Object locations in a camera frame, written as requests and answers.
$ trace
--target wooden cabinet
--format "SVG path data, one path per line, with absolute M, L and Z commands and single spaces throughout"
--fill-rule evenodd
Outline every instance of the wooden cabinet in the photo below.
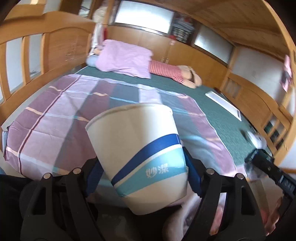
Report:
M 135 28 L 109 26 L 107 30 L 108 38 L 122 41 L 128 44 L 139 45 L 144 31 Z
M 164 62 L 167 56 L 170 42 L 171 39 L 159 34 L 143 32 L 143 35 L 139 42 L 139 46 L 150 49 L 153 52 L 153 56 L 151 57 L 153 60 Z
M 215 60 L 212 69 L 210 70 L 210 78 L 207 80 L 206 86 L 211 88 L 220 88 L 227 74 L 228 68 Z
M 108 38 L 138 45 L 153 52 L 153 60 L 171 65 L 191 66 L 201 77 L 202 84 L 219 88 L 227 73 L 227 67 L 209 55 L 170 38 L 119 26 L 108 27 Z
M 165 63 L 171 65 L 188 65 L 192 61 L 195 49 L 183 44 L 181 42 L 175 41 L 173 45 L 170 45 L 167 60 Z
M 208 81 L 211 76 L 211 69 L 213 68 L 215 62 L 216 60 L 210 56 L 198 51 L 197 49 L 194 49 L 194 56 L 190 66 L 202 79 L 202 83 L 204 85 L 208 85 Z

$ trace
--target red striped cloth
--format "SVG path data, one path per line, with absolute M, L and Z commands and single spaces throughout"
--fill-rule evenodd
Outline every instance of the red striped cloth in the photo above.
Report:
M 183 84 L 182 71 L 179 67 L 170 64 L 161 63 L 159 61 L 151 60 L 149 65 L 149 72 L 164 77 L 168 77 Z

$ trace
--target wooden footboard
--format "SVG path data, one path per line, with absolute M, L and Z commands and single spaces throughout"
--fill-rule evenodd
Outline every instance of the wooden footboard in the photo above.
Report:
M 43 7 L 44 4 L 38 7 L 34 4 L 17 5 L 0 26 L 0 84 L 4 99 L 0 104 L 1 125 L 29 96 L 54 78 L 83 64 L 88 55 L 95 23 L 66 12 L 40 15 Z M 41 74 L 31 80 L 29 43 L 33 34 L 42 34 Z M 6 42 L 20 37 L 23 85 L 11 93 L 7 81 Z
M 276 158 L 280 148 L 286 148 L 285 135 L 291 119 L 285 116 L 267 93 L 250 81 L 231 73 L 221 92 L 252 123 Z

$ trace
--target white paper cup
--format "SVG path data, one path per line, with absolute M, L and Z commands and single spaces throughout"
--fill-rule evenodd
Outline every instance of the white paper cup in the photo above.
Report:
M 184 197 L 187 168 L 171 108 L 155 103 L 109 109 L 86 126 L 97 157 L 134 214 Z

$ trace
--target purple plaid blanket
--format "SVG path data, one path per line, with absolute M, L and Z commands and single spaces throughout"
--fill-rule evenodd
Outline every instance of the purple plaid blanket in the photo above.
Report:
M 180 139 L 194 158 L 220 174 L 236 173 L 229 151 L 191 97 L 78 74 L 56 81 L 16 118 L 4 135 L 4 158 L 35 180 L 46 172 L 67 174 L 96 156 L 85 131 L 93 117 L 143 102 L 162 103 L 173 110 Z

